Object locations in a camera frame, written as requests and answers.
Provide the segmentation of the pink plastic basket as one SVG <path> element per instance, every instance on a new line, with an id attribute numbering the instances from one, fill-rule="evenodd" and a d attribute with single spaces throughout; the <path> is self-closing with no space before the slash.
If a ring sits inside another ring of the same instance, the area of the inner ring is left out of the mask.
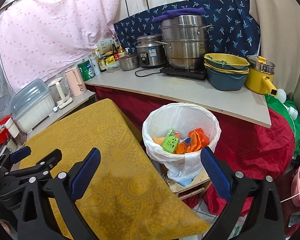
<path id="1" fill-rule="evenodd" d="M 292 202 L 296 207 L 300 207 L 300 166 L 294 173 L 291 185 Z"/>

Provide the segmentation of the pink dotted curtain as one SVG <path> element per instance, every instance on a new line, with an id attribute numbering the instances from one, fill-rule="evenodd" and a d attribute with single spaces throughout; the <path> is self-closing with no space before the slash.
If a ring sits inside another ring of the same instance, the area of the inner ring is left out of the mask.
<path id="1" fill-rule="evenodd" d="M 0 57 L 18 92 L 78 63 L 114 35 L 120 0 L 22 0 L 0 15 Z"/>

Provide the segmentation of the large stacked steel steamer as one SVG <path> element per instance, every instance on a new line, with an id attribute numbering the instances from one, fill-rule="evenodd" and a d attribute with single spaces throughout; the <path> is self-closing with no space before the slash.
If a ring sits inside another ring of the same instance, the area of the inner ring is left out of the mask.
<path id="1" fill-rule="evenodd" d="M 209 31 L 214 25 L 207 24 L 200 15 L 181 15 L 163 20 L 162 41 L 168 63 L 175 69 L 194 70 L 200 67 L 208 52 Z"/>

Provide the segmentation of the orange foam fruit net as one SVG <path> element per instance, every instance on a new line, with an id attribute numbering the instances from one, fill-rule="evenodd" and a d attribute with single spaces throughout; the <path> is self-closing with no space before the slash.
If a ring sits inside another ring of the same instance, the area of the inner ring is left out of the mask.
<path id="1" fill-rule="evenodd" d="M 162 146 L 163 143 L 164 143 L 164 141 L 165 141 L 165 137 L 152 138 L 152 140 L 153 140 L 156 144 Z"/>

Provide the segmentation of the pink electric kettle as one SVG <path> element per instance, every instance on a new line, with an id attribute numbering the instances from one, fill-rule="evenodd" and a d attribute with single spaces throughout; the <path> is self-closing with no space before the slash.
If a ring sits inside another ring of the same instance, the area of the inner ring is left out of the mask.
<path id="1" fill-rule="evenodd" d="M 87 90 L 78 67 L 67 70 L 65 77 L 73 96 L 82 95 Z"/>

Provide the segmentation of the green plastic bag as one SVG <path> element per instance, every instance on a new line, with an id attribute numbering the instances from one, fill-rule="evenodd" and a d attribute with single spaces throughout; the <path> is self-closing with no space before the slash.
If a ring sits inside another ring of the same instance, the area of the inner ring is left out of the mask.
<path id="1" fill-rule="evenodd" d="M 264 97 L 267 106 L 277 114 L 285 118 L 290 125 L 295 137 L 295 151 L 293 154 L 293 159 L 295 159 L 298 155 L 300 155 L 300 115 L 298 114 L 296 119 L 293 120 L 293 118 L 288 113 L 288 110 L 283 106 L 281 102 L 279 102 L 279 100 L 268 94 L 266 94 Z"/>

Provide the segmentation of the green small carton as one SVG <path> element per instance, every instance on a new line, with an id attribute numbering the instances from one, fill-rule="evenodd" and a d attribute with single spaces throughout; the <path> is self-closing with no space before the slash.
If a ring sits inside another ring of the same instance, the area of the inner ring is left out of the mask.
<path id="1" fill-rule="evenodd" d="M 168 153 L 173 153 L 179 144 L 180 135 L 180 132 L 170 129 L 161 145 L 163 150 Z"/>

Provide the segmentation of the beige curtain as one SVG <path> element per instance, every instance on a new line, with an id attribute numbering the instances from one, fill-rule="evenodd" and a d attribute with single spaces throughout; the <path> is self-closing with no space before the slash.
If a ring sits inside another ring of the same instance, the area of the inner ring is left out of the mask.
<path id="1" fill-rule="evenodd" d="M 295 102 L 300 115 L 300 5 L 297 0 L 249 0 L 260 25 L 261 55 L 276 64 L 274 84 Z"/>

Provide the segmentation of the stacked yellow blue bowls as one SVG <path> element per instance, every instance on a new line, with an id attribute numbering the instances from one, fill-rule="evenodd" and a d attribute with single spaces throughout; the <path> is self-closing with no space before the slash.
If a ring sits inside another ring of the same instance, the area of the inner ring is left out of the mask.
<path id="1" fill-rule="evenodd" d="M 250 63 L 242 57 L 207 53 L 204 55 L 204 67 L 208 81 L 221 91 L 239 91 L 249 75 Z"/>

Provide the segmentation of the orange snack wrapper bag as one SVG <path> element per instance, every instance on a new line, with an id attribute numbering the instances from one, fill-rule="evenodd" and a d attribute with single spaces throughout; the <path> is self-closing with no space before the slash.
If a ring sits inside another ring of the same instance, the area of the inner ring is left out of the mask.
<path id="1" fill-rule="evenodd" d="M 209 137 L 204 133 L 202 128 L 190 131 L 187 138 L 181 141 L 176 147 L 175 154 L 186 154 L 196 152 L 206 147 L 210 143 Z"/>

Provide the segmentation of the silver rice cooker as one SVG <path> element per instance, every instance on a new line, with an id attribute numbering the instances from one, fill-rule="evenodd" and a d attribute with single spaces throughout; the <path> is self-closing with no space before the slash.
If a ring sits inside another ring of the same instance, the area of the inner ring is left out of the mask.
<path id="1" fill-rule="evenodd" d="M 168 64 L 162 35 L 143 35 L 137 38 L 135 47 L 143 68 L 155 68 Z"/>

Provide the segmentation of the small steel pot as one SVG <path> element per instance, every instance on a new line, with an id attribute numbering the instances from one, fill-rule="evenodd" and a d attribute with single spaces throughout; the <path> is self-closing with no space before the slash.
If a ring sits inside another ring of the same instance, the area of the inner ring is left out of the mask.
<path id="1" fill-rule="evenodd" d="M 122 71 L 130 71 L 140 67 L 138 55 L 127 55 L 119 59 L 119 67 Z"/>

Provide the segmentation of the grey lidded white dish box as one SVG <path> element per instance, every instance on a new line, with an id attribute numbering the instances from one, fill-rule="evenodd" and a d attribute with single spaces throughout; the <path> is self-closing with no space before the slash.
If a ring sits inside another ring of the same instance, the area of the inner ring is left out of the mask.
<path id="1" fill-rule="evenodd" d="M 54 111 L 55 102 L 50 90 L 41 79 L 35 79 L 10 100 L 13 121 L 26 134 Z"/>

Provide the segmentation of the white clear electric kettle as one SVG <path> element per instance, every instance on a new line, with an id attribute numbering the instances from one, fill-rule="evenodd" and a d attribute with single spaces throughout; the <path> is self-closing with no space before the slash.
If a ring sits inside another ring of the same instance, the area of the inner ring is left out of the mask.
<path id="1" fill-rule="evenodd" d="M 66 86 L 63 77 L 52 80 L 47 87 L 59 109 L 64 109 L 73 102 L 73 99 L 70 96 L 70 89 Z"/>

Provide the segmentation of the purple cloth on steamer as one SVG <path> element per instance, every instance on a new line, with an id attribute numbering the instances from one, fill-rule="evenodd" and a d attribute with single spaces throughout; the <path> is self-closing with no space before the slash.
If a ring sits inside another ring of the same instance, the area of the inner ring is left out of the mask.
<path id="1" fill-rule="evenodd" d="M 153 23 L 159 23 L 164 20 L 173 19 L 175 17 L 184 16 L 184 15 L 203 15 L 206 14 L 204 8 L 183 8 L 183 9 L 174 9 L 166 10 L 161 13 L 160 16 L 153 18 Z"/>

